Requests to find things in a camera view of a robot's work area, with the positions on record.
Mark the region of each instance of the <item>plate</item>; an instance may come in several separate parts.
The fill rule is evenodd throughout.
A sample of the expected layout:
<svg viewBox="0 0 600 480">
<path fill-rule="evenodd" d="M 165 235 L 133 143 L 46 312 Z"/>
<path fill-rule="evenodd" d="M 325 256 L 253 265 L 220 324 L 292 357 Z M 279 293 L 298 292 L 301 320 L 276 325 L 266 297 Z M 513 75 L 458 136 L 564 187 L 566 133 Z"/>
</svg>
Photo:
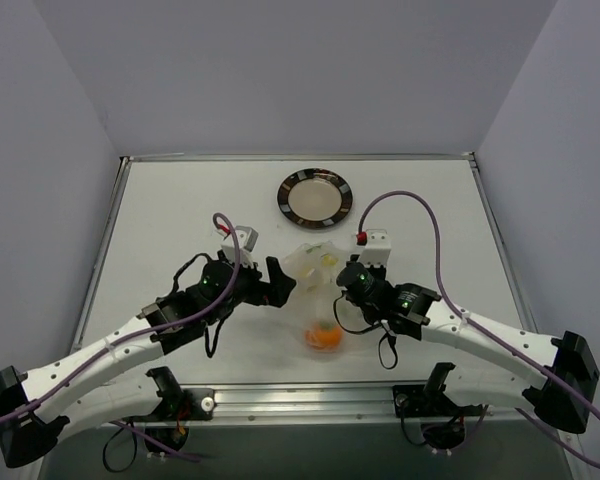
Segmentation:
<svg viewBox="0 0 600 480">
<path fill-rule="evenodd" d="M 340 175 L 307 168 L 289 175 L 278 189 L 278 207 L 296 225 L 311 230 L 332 227 L 351 211 L 353 193 Z"/>
</svg>

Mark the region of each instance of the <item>gray wall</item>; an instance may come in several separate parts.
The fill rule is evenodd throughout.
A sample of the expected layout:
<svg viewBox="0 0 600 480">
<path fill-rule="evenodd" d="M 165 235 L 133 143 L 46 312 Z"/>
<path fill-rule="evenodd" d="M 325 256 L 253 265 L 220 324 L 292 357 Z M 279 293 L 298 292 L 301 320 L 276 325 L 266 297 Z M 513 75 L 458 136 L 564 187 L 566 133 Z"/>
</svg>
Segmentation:
<svg viewBox="0 0 600 480">
<path fill-rule="evenodd" d="M 33 4 L 0 0 L 0 369 L 66 354 L 117 168 Z"/>
<path fill-rule="evenodd" d="M 538 323 L 584 334 L 600 366 L 600 0 L 558 2 L 478 160 Z"/>
<path fill-rule="evenodd" d="M 124 154 L 475 150 L 555 0 L 35 0 Z"/>
</svg>

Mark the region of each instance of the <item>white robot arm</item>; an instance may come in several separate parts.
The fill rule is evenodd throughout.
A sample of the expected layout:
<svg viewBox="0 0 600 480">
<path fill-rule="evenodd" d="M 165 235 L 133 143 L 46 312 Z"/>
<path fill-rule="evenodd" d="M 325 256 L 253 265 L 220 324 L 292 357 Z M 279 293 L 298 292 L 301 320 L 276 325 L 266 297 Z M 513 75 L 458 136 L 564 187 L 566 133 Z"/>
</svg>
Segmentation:
<svg viewBox="0 0 600 480">
<path fill-rule="evenodd" d="M 183 403 L 191 412 L 188 419 L 211 418 L 213 392 L 184 392 L 166 367 L 108 382 L 202 336 L 207 354 L 212 356 L 208 327 L 218 323 L 219 329 L 240 303 L 274 307 L 286 303 L 295 281 L 269 257 L 270 283 L 262 282 L 250 256 L 257 233 L 248 227 L 236 231 L 239 255 L 227 237 L 218 260 L 209 258 L 199 283 L 182 291 L 174 288 L 118 330 L 58 362 L 24 374 L 13 367 L 0 372 L 0 446 L 8 467 L 30 463 L 59 441 L 120 418 L 174 419 Z M 423 385 L 423 398 L 436 403 L 443 397 L 460 407 L 491 404 L 535 409 L 543 421 L 556 428 L 584 431 L 588 411 L 540 372 L 469 325 L 467 319 L 470 315 L 473 322 L 552 368 L 592 399 L 598 372 L 582 337 L 567 332 L 560 340 L 525 332 L 456 307 L 462 313 L 458 316 L 432 290 L 414 284 L 393 286 L 385 280 L 391 248 L 386 231 L 369 230 L 358 237 L 361 252 L 352 256 L 337 283 L 347 300 L 361 308 L 371 328 L 384 328 L 390 344 L 395 344 L 396 336 L 408 335 L 464 350 L 502 368 L 463 372 L 455 365 L 440 363 Z M 236 262 L 242 268 L 233 290 L 207 312 L 227 286 Z M 186 323 L 198 312 L 206 313 L 199 322 Z"/>
</svg>

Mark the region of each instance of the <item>white table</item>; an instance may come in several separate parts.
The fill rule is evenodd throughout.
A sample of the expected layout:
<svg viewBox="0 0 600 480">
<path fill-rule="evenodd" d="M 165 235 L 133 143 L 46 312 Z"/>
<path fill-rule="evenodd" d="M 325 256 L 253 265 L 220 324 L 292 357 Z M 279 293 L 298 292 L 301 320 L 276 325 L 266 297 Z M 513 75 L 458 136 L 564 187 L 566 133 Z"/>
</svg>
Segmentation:
<svg viewBox="0 0 600 480">
<path fill-rule="evenodd" d="M 442 269 L 455 302 L 470 311 L 521 327 L 487 215 L 467 160 L 154 161 L 133 163 L 101 272 L 83 344 L 115 330 L 155 297 L 165 294 L 177 268 L 193 254 L 214 254 L 220 237 L 211 216 L 259 233 L 254 256 L 284 257 L 302 243 L 332 240 L 349 245 L 364 207 L 389 190 L 411 190 L 434 209 L 442 232 Z M 311 232 L 278 210 L 276 192 L 296 170 L 333 170 L 350 184 L 352 212 L 344 222 Z M 366 227 L 386 228 L 393 240 L 389 279 L 437 289 L 433 230 L 424 209 L 408 198 L 378 205 Z M 181 285 L 197 282 L 201 264 Z M 316 353 L 299 339 L 297 310 L 240 306 L 227 321 L 216 356 L 193 342 L 155 365 L 168 365 L 182 384 L 288 384 L 426 379 L 437 362 L 495 368 L 442 345 L 400 338 L 400 363 L 384 370 L 377 357 L 379 332 L 347 337 L 339 354 Z M 148 366 L 141 367 L 146 371 Z"/>
</svg>

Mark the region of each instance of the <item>orange fruit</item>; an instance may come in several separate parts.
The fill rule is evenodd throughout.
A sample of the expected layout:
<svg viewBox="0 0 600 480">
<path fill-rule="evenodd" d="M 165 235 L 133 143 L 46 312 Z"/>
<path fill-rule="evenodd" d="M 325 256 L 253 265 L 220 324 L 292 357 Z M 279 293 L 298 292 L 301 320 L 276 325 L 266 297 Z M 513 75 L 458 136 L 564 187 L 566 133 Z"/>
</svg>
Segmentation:
<svg viewBox="0 0 600 480">
<path fill-rule="evenodd" d="M 335 350 L 342 341 L 342 328 L 332 321 L 316 320 L 305 330 L 304 339 L 315 350 Z"/>
</svg>

